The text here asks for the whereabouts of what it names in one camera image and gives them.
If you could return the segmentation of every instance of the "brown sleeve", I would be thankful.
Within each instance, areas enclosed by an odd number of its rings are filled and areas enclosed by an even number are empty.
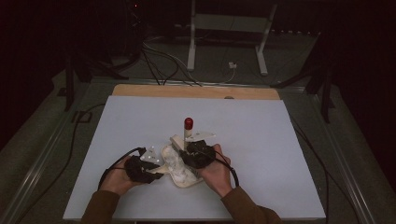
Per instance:
[[[241,187],[233,189],[221,201],[230,212],[235,223],[282,223],[276,212],[255,204]]]
[[[98,190],[88,203],[85,213],[82,216],[83,224],[111,223],[111,218],[116,211],[120,195],[106,191]]]

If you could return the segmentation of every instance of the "red cap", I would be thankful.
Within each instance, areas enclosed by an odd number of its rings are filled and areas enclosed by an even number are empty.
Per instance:
[[[194,121],[191,118],[186,118],[184,120],[184,129],[191,130],[193,124],[194,124]]]

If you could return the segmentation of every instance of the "wooden edge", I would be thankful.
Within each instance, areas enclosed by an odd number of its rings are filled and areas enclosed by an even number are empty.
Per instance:
[[[212,99],[280,100],[275,89],[119,84],[112,95]]]

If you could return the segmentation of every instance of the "white board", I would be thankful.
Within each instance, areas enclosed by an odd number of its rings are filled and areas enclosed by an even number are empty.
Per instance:
[[[193,118],[194,131],[216,134],[206,142],[221,144],[240,186],[256,204],[285,219],[325,217],[283,101],[109,96],[64,219],[82,217],[103,171],[120,156],[136,147],[155,147],[160,155],[171,136],[183,135],[187,117]],[[113,218],[231,217],[205,182],[181,189],[165,175],[127,192]]]

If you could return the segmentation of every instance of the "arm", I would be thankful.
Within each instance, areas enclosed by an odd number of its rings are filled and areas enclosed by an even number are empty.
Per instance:
[[[225,159],[226,162],[231,164],[228,157],[224,156],[223,159],[219,155],[222,155],[220,145],[214,145],[213,148],[218,152],[216,154],[217,159],[223,161]],[[242,188],[233,189],[231,187],[230,171],[218,161],[213,161],[206,168],[199,169],[198,173],[206,184],[220,196],[221,201],[236,223],[282,223],[276,212],[255,204]]]
[[[119,169],[113,169],[107,174],[99,190],[92,195],[82,216],[81,223],[111,223],[111,218],[116,211],[120,196],[129,189],[142,184],[131,181],[125,170],[123,170],[124,163],[129,159],[130,157],[124,158],[115,166]]]

